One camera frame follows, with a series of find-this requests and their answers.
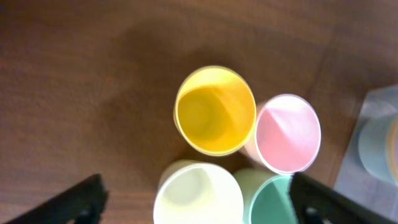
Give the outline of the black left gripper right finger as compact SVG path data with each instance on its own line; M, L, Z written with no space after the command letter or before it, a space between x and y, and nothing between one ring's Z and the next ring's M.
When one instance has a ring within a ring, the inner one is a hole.
M395 224L302 172L292 175L289 197L299 223Z

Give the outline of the yellow plastic bowl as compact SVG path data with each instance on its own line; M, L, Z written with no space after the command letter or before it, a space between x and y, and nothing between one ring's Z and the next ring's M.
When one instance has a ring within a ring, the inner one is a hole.
M387 134L386 157L389 172L397 182L397 118L394 118Z

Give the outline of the cream plastic cup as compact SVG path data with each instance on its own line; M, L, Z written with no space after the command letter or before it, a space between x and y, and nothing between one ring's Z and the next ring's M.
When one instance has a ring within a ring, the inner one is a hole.
M219 165L182 159L160 177L155 224L241 224L243 213L239 184Z

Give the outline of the green plastic cup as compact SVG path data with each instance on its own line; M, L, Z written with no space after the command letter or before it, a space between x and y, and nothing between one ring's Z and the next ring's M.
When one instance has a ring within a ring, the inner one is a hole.
M297 224L290 200L291 176L241 169L233 174L244 200L244 224Z

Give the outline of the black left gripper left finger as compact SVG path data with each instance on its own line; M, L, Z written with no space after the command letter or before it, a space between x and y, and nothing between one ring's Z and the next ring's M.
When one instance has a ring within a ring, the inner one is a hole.
M108 196L102 176L94 174L5 224L98 224Z

